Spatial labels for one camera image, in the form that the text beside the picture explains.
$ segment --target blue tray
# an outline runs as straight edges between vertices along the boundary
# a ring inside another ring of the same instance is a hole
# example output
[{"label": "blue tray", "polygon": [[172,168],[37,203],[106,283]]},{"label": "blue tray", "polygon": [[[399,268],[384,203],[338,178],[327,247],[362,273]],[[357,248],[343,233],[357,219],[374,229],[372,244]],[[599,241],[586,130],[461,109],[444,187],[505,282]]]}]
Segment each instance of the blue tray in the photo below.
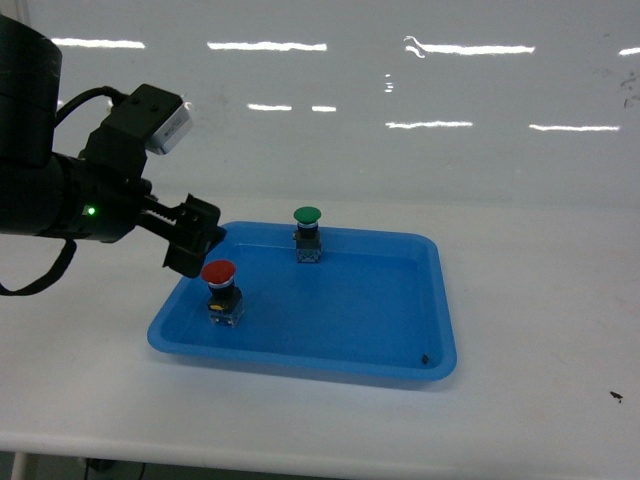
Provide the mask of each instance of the blue tray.
[{"label": "blue tray", "polygon": [[234,222],[207,261],[236,264],[245,312],[214,325],[206,283],[183,278],[149,327],[162,352],[439,380],[456,350],[438,250],[422,236],[321,227],[320,263],[297,263],[294,225]]}]

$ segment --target small black speck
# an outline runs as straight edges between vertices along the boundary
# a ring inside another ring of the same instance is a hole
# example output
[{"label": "small black speck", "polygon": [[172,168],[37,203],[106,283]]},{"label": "small black speck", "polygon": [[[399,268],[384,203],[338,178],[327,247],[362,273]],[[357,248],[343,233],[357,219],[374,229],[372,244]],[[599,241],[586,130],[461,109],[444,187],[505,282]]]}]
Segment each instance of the small black speck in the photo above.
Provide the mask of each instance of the small black speck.
[{"label": "small black speck", "polygon": [[613,398],[618,400],[618,403],[622,403],[622,399],[624,398],[622,395],[616,392],[609,392]]}]

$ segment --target green led light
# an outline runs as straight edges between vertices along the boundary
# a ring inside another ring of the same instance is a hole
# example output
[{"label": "green led light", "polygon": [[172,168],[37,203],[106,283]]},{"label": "green led light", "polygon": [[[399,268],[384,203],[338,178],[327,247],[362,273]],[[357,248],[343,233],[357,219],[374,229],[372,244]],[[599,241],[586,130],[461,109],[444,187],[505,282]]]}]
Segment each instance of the green led light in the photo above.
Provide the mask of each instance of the green led light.
[{"label": "green led light", "polygon": [[93,205],[85,205],[84,208],[82,209],[82,214],[87,215],[89,217],[93,217],[97,213],[98,213],[98,209]]}]

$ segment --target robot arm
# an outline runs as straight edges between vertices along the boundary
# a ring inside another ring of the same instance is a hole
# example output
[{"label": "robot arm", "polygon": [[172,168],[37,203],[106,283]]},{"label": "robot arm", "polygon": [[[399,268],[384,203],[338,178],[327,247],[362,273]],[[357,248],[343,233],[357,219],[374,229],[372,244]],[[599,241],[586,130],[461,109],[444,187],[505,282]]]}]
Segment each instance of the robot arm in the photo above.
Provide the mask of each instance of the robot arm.
[{"label": "robot arm", "polygon": [[[224,238],[220,210],[191,195],[166,207],[142,178],[146,152],[168,153],[191,127],[182,99],[150,85],[130,95],[103,87],[56,114],[61,59],[45,37],[0,16],[0,233],[65,239],[68,257],[63,249],[37,288],[7,293],[0,286],[0,294],[41,291],[62,275],[75,240],[112,243],[136,225],[169,241],[163,266],[197,276]],[[114,108],[78,158],[52,152],[55,126],[98,94],[111,96]]]}]

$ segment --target white wall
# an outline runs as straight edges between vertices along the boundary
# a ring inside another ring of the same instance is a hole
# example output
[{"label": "white wall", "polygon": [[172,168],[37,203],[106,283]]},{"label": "white wall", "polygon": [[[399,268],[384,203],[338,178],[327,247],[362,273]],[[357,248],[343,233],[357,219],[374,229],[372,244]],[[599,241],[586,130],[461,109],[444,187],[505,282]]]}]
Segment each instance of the white wall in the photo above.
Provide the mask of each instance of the white wall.
[{"label": "white wall", "polygon": [[[151,83],[192,102],[194,130],[171,155],[150,156],[145,174],[161,195],[640,207],[640,55],[618,54],[640,46],[636,0],[29,6],[33,26],[50,37],[146,46],[63,47],[63,100],[103,84],[131,91]],[[405,50],[415,46],[408,35],[535,51],[418,58]],[[327,51],[207,47],[265,40],[326,43]],[[249,103],[292,110],[258,112]],[[313,105],[337,111],[312,112]],[[76,154],[106,108],[79,111],[56,148]],[[385,126],[437,120],[473,126]],[[540,132],[530,124],[620,129]]]}]

